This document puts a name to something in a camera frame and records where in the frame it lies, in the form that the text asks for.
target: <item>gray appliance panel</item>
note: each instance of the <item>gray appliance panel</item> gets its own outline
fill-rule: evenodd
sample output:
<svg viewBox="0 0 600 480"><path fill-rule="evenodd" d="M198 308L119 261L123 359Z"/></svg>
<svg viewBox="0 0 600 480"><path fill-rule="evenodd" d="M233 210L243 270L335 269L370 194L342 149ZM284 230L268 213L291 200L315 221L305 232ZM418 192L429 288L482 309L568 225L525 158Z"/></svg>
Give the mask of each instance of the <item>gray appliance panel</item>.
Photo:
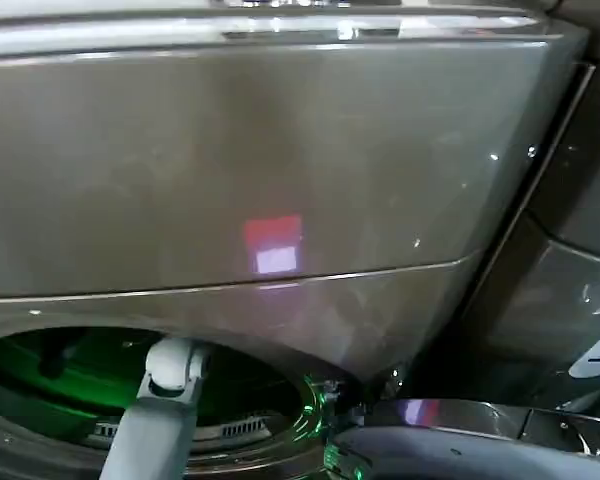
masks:
<svg viewBox="0 0 600 480"><path fill-rule="evenodd" d="M569 6L574 18L597 18L600 37L600 1ZM600 256L600 63L530 209L553 235Z"/></svg>
<svg viewBox="0 0 600 480"><path fill-rule="evenodd" d="M236 348L282 370L332 365L369 380L413 358L439 332L476 260L287 282L0 299L0 337L62 326L155 329Z"/></svg>
<svg viewBox="0 0 600 480"><path fill-rule="evenodd" d="M444 396L555 408L600 389L569 368L600 340L600 258L522 217L466 315L437 346Z"/></svg>
<svg viewBox="0 0 600 480"><path fill-rule="evenodd" d="M463 258L583 39L542 30L0 60L0 296Z"/></svg>

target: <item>shiny surface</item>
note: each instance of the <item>shiny surface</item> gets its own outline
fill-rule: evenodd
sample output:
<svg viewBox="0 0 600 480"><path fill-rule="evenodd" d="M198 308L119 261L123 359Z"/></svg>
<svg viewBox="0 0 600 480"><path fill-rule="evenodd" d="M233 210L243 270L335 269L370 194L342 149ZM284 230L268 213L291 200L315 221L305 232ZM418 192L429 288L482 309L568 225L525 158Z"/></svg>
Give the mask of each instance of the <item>shiny surface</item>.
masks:
<svg viewBox="0 0 600 480"><path fill-rule="evenodd" d="M460 480L474 479L477 472L490 479L600 479L596 419L472 403L421 399L381 404L381 412L376 408L361 419L363 427L333 438L325 466L352 480ZM407 420L409 410L418 410L416 424ZM513 430L498 431L501 415L514 420Z"/></svg>
<svg viewBox="0 0 600 480"><path fill-rule="evenodd" d="M553 235L600 256L600 63L530 208Z"/></svg>
<svg viewBox="0 0 600 480"><path fill-rule="evenodd" d="M396 9L382 13L336 10L324 15L298 15L293 8L249 12L210 12L216 17L157 15L157 18L113 18L100 21L63 20L47 23L0 24L0 56L49 52L105 51L125 48L171 48L177 45L223 45L282 42L343 42L466 38L501 34L543 34L546 21L524 12Z"/></svg>
<svg viewBox="0 0 600 480"><path fill-rule="evenodd" d="M546 33L0 61L0 296L463 258L569 78Z"/></svg>
<svg viewBox="0 0 600 480"><path fill-rule="evenodd" d="M381 402L360 427L419 427L520 440L564 452L600 457L600 419L526 407L456 399Z"/></svg>
<svg viewBox="0 0 600 480"><path fill-rule="evenodd" d="M158 329L233 347L282 370L310 371L310 355L368 380L438 332L475 260L291 282L2 299L0 337L85 324Z"/></svg>
<svg viewBox="0 0 600 480"><path fill-rule="evenodd" d="M529 411L489 402L413 399L381 402L364 417L365 427L404 425L518 438Z"/></svg>
<svg viewBox="0 0 600 480"><path fill-rule="evenodd" d="M471 308L437 346L455 360L431 388L559 407L600 389L600 376L568 373L599 340L600 259L548 239L523 217Z"/></svg>
<svg viewBox="0 0 600 480"><path fill-rule="evenodd" d="M551 15L589 30L587 57L600 59L600 0L561 0Z"/></svg>
<svg viewBox="0 0 600 480"><path fill-rule="evenodd" d="M130 14L173 13L182 11L221 9L223 7L262 6L280 8L293 5L297 8L355 8L355 7L406 7L406 8L465 8L485 10L498 8L503 12L521 12L510 0L109 0L84 2L81 0L0 0L0 20L27 20L85 15L106 15L123 12Z"/></svg>

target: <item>washing machine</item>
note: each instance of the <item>washing machine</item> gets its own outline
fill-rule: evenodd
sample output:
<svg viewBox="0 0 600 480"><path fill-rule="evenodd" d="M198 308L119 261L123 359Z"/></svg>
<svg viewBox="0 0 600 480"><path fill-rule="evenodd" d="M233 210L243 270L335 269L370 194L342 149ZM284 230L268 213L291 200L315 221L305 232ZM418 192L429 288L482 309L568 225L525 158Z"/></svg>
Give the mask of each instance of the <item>washing machine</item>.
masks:
<svg viewBox="0 0 600 480"><path fill-rule="evenodd" d="M165 334L215 346L187 476L322 465L537 169L542 6L0 0L0 478L97 478Z"/></svg>
<svg viewBox="0 0 600 480"><path fill-rule="evenodd" d="M417 388L600 416L600 2L557 14L595 33L588 86ZM443 351L458 362L434 360Z"/></svg>

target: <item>green light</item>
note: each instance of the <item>green light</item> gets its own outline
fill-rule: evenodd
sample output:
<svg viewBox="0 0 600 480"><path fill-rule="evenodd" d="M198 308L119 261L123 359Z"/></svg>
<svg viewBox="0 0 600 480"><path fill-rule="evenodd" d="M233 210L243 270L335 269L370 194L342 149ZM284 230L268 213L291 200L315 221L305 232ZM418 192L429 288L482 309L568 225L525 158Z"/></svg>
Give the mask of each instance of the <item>green light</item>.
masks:
<svg viewBox="0 0 600 480"><path fill-rule="evenodd" d="M304 427L306 427L308 424L309 424L309 420L305 420L305 421L302 423L302 425L300 425L300 426L299 426L299 427L296 429L296 431L297 431L298 433L300 433L300 432L301 432L301 431L304 429Z"/></svg>
<svg viewBox="0 0 600 480"><path fill-rule="evenodd" d="M311 432L311 437L315 438L318 435L320 435L320 430L322 430L322 419L318 420L318 424L316 425L316 428L314 428L313 432Z"/></svg>
<svg viewBox="0 0 600 480"><path fill-rule="evenodd" d="M304 432L302 435L298 435L296 438L293 439L293 442L299 442L300 440L302 440L304 437L307 436L308 432Z"/></svg>

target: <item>white robotic arm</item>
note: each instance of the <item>white robotic arm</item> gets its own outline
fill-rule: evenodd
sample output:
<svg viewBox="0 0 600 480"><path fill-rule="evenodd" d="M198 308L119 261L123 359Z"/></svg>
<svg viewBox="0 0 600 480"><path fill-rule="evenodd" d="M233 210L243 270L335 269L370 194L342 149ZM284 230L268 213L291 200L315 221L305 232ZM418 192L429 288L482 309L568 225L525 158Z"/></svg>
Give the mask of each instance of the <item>white robotic arm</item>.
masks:
<svg viewBox="0 0 600 480"><path fill-rule="evenodd" d="M208 349L167 337L147 354L136 401L124 413L100 480L176 480L186 468Z"/></svg>

